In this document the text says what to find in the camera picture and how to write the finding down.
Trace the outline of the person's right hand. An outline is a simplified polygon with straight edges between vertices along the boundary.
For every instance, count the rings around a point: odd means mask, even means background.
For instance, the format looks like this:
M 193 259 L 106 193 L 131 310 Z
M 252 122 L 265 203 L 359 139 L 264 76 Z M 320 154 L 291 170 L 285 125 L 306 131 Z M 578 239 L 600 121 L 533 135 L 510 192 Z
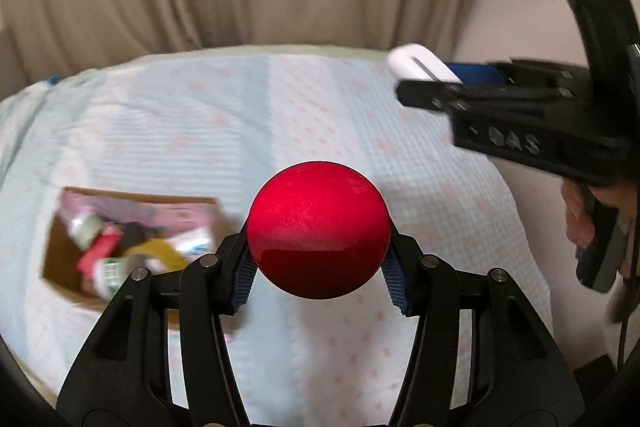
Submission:
M 624 279 L 630 279 L 634 257 L 632 242 L 637 216 L 637 184 L 622 182 L 610 187 L 590 187 L 590 192 L 606 207 L 617 209 L 629 225 L 627 254 L 620 262 L 618 272 Z M 586 248 L 596 236 L 596 227 L 586 210 L 585 195 L 577 183 L 564 179 L 561 196 L 565 204 L 566 236 L 574 245 Z

